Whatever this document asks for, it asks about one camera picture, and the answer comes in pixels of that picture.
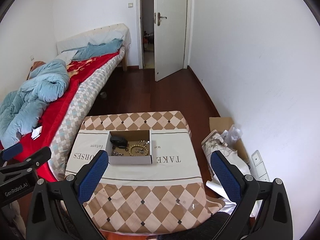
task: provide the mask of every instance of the headboard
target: headboard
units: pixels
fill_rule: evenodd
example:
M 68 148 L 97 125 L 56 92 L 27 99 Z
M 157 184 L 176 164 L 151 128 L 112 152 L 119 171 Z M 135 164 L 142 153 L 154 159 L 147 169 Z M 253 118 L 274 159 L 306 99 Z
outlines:
M 123 23 L 114 24 L 106 27 L 96 28 L 84 33 L 77 34 L 63 41 L 57 42 L 58 53 L 68 50 L 82 48 L 88 45 L 90 42 L 93 45 L 99 45 L 107 43 L 113 39 L 122 39 L 124 41 L 123 46 L 126 50 L 131 44 L 130 31 Z

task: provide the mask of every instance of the plastic bag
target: plastic bag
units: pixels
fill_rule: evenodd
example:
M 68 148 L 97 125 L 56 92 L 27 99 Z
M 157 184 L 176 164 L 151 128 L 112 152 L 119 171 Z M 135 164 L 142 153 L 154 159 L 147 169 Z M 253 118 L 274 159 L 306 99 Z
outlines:
M 228 133 L 226 134 L 225 142 L 227 143 L 229 148 L 234 149 L 234 146 L 242 136 L 242 130 L 239 125 L 233 124 Z

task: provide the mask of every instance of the blue pillow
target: blue pillow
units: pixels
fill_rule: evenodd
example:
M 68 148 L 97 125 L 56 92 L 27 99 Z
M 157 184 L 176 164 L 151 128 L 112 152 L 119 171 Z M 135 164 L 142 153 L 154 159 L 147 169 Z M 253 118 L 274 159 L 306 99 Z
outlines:
M 122 42 L 123 40 L 114 39 L 108 43 L 103 43 L 100 45 L 92 45 L 89 43 L 88 46 L 77 49 L 78 52 L 75 54 L 72 60 L 81 61 L 92 57 L 116 53 L 120 49 Z

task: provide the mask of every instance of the red blanket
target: red blanket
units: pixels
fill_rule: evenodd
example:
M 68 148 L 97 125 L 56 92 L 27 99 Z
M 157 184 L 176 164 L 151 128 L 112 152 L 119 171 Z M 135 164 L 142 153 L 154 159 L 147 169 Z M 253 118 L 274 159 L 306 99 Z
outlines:
M 33 140 L 31 138 L 31 134 L 27 134 L 21 139 L 20 143 L 22 143 L 23 152 L 15 157 L 16 160 L 23 161 L 37 150 L 51 144 L 64 116 L 67 113 L 69 105 L 78 90 L 79 84 L 91 76 L 95 70 L 103 66 L 118 54 L 119 51 L 114 54 L 94 57 L 89 60 L 79 62 L 72 61 L 70 65 L 67 66 L 69 76 L 71 77 L 67 91 L 57 101 L 52 102 L 44 111 L 39 120 L 39 124 L 42 124 L 40 137 Z M 37 172 L 40 177 L 49 182 L 57 181 L 52 174 L 48 163 L 42 165 Z

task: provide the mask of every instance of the silver screw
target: silver screw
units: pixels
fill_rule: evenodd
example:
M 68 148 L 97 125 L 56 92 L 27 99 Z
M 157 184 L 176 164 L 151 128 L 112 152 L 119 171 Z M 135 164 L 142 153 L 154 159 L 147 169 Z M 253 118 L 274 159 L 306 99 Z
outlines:
M 44 179 L 38 179 L 38 182 L 37 182 L 39 185 L 43 184 L 44 183 Z
M 276 184 L 281 185 L 282 184 L 282 180 L 281 179 L 276 179 Z
M 247 181 L 253 181 L 253 177 L 251 175 L 246 175 L 244 177 Z
M 67 176 L 67 181 L 73 181 L 74 178 L 75 178 L 75 176 L 70 174 Z

